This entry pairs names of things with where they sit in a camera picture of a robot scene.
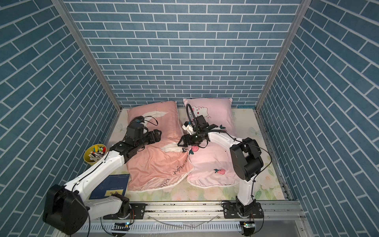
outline strawberry print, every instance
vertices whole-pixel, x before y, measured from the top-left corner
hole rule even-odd
[[[215,171],[215,174],[216,174],[216,173],[218,173],[218,174],[222,174],[222,175],[225,174],[225,170],[224,170],[224,169],[220,169],[220,170],[218,170],[218,169],[214,169],[214,171]]]
[[[199,150],[199,147],[198,147],[198,146],[192,146],[192,147],[191,147],[191,150],[192,150],[193,152],[197,152],[197,151]]]

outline pillowcase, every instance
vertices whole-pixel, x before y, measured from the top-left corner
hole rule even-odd
[[[146,117],[149,122],[143,124],[149,131],[158,129],[162,135],[159,142],[146,145],[127,162],[131,178],[128,190],[157,190],[178,184],[193,170],[193,165],[188,161],[188,152],[177,146],[183,132],[176,102],[157,102],[131,108],[128,110],[128,123],[137,116]],[[156,121],[147,116],[154,117],[158,125],[151,124],[156,124]]]
[[[232,114],[232,99],[228,98],[196,98],[184,99],[184,105],[190,104],[195,117],[203,115],[209,124],[219,126],[230,135],[235,136]],[[194,170],[187,176],[189,184],[201,188],[213,186],[228,186],[238,184],[240,179],[234,172],[229,148],[223,148],[216,143],[208,145],[203,141],[198,146],[191,147],[189,160]]]
[[[204,116],[209,125],[215,124],[235,136],[232,114],[232,98],[195,98],[183,99],[184,106],[192,106],[195,117]]]

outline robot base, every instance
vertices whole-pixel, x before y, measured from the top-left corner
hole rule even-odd
[[[129,204],[131,207],[131,213],[134,211],[134,219],[135,220],[142,220],[143,216],[145,214],[145,203],[130,203]],[[112,215],[106,215],[103,217],[104,220],[121,220],[118,218],[117,214],[112,214]]]
[[[221,203],[224,208],[224,218],[225,219],[236,219],[236,218],[263,218],[263,210],[259,202],[255,200],[247,206],[244,206],[236,197],[235,202],[224,202]]]

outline brick wallpaper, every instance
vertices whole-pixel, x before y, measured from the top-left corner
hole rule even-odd
[[[0,1],[0,236],[45,236],[45,193],[116,111],[50,0]]]
[[[301,0],[67,0],[123,107],[232,97],[254,107]]]
[[[315,236],[379,236],[379,2],[313,0],[262,107]]]

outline blue book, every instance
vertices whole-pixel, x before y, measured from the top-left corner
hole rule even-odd
[[[107,198],[114,193],[125,196],[129,176],[129,174],[109,175],[92,191],[89,199]]]

